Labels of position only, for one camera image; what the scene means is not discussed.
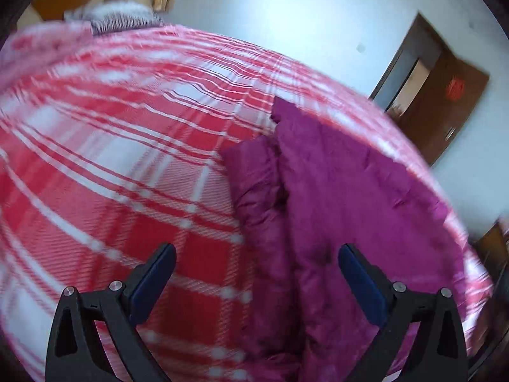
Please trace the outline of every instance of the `checkered blanket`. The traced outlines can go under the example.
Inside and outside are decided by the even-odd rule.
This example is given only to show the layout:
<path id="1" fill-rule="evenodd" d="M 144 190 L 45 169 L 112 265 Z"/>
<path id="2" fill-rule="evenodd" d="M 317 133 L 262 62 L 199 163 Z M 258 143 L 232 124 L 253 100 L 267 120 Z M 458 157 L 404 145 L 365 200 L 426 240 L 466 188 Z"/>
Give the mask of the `checkered blanket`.
<path id="1" fill-rule="evenodd" d="M 269 133 L 275 95 L 443 196 L 370 101 L 279 53 L 181 26 L 96 38 L 0 95 L 0 320 L 36 381 L 63 288 L 105 288 L 161 242 L 178 265 L 141 337 L 174 382 L 246 378 L 237 341 L 253 266 L 218 151 Z M 445 225 L 465 249 L 469 334 L 491 283 L 452 210 Z"/>

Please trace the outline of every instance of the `purple cloth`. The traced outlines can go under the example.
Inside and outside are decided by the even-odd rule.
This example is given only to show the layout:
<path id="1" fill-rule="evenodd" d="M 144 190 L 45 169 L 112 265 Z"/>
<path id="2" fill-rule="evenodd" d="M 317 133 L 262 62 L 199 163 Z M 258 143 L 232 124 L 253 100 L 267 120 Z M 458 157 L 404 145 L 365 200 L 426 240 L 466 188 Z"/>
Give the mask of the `purple cloth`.
<path id="1" fill-rule="evenodd" d="M 236 216 L 255 253 L 243 333 L 246 369 L 261 381 L 343 380 L 378 328 L 337 263 L 356 244 L 392 281 L 449 287 L 465 317 L 463 257 L 447 210 L 403 165 L 276 98 L 274 135 L 222 151 Z M 408 355 L 412 326 L 393 363 Z"/>

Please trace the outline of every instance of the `door frame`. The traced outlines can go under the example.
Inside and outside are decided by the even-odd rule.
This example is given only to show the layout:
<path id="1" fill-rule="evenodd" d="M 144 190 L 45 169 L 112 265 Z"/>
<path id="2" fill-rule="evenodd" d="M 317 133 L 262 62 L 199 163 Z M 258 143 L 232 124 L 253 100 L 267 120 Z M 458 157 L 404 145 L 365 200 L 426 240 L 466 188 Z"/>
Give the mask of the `door frame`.
<path id="1" fill-rule="evenodd" d="M 393 71 L 393 68 L 394 68 L 396 62 L 398 61 L 398 59 L 401 56 L 401 53 L 403 52 L 403 49 L 405 47 L 405 43 L 408 40 L 408 36 L 409 36 L 410 32 L 413 31 L 413 29 L 416 29 L 416 28 L 424 29 L 426 31 L 426 33 L 435 41 L 435 43 L 437 43 L 440 46 L 440 49 L 443 52 L 452 53 L 451 49 L 445 43 L 444 39 L 437 33 L 437 31 L 433 28 L 433 26 L 429 23 L 429 21 L 426 20 L 426 18 L 420 12 L 417 12 L 417 16 L 415 17 L 412 25 L 408 29 L 408 32 L 405 35 L 405 38 L 403 39 L 403 42 L 401 42 L 401 45 L 398 48 L 398 51 L 394 55 L 392 61 L 389 63 L 389 66 L 387 67 L 387 70 L 382 75 L 380 81 L 378 82 L 378 84 L 376 85 L 375 89 L 371 93 L 371 95 L 369 97 L 371 100 L 375 99 L 375 96 L 380 91 L 381 87 L 383 86 L 383 84 L 387 80 L 389 74 Z"/>

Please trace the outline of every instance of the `white wall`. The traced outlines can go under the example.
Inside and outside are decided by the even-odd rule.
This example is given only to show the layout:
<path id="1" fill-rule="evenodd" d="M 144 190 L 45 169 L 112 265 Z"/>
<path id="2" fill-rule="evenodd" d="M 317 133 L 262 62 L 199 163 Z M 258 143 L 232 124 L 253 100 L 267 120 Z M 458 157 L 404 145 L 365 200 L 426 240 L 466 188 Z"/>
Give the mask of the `white wall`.
<path id="1" fill-rule="evenodd" d="M 368 96 L 417 11 L 491 75 L 433 167 L 469 230 L 482 234 L 509 209 L 509 41 L 482 0 L 175 0 L 169 19 L 276 50 Z"/>

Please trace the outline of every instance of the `red circular sticker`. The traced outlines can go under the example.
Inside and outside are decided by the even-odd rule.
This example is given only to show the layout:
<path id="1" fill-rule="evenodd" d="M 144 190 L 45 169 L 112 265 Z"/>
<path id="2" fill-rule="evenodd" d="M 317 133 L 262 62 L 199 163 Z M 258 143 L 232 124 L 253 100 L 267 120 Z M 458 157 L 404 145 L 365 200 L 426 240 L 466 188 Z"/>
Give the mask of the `red circular sticker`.
<path id="1" fill-rule="evenodd" d="M 453 76 L 447 85 L 447 89 L 445 91 L 445 97 L 453 102 L 459 100 L 461 96 L 463 96 L 463 92 L 465 91 L 465 81 L 460 79 L 457 76 Z"/>

